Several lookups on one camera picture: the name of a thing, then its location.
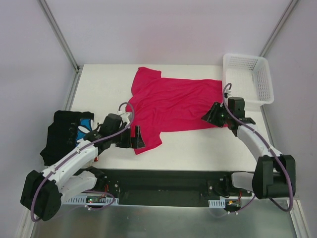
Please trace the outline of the pink t shirt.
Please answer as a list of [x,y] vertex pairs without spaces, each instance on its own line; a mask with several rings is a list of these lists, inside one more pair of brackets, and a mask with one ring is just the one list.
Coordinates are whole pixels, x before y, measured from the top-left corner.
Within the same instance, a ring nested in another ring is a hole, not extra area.
[[138,68],[126,111],[134,111],[133,126],[139,126],[144,148],[136,155],[162,144],[162,132],[212,128],[202,120],[215,102],[222,102],[222,82],[212,79],[162,77],[161,71]]

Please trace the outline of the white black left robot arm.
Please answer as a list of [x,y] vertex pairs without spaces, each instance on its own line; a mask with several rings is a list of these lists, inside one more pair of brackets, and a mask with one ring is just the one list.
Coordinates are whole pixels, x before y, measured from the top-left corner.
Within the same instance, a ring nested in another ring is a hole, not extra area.
[[30,211],[33,222],[50,220],[62,204],[84,191],[107,193],[103,190],[103,172],[92,166],[79,175],[76,172],[113,144],[119,148],[145,147],[139,126],[134,127],[131,135],[134,117],[134,111],[108,114],[102,124],[89,131],[61,160],[41,172],[32,170],[27,175],[20,203]]

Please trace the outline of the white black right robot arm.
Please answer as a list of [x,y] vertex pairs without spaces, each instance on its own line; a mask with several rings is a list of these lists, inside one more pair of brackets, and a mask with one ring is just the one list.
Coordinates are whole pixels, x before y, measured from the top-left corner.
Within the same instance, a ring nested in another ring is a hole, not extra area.
[[227,195],[235,195],[240,189],[254,193],[258,199],[288,197],[296,192],[296,165],[291,155],[284,155],[270,145],[260,134],[256,122],[245,116],[243,98],[230,97],[227,103],[215,102],[202,116],[202,120],[227,128],[240,139],[256,160],[254,172],[234,172],[223,183]]

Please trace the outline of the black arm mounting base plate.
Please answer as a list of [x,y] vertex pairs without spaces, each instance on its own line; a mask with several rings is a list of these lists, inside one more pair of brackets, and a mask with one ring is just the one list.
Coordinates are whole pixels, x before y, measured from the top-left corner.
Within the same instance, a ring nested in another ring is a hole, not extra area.
[[247,197],[231,172],[101,169],[94,191],[107,191],[120,205],[207,207],[208,201]]

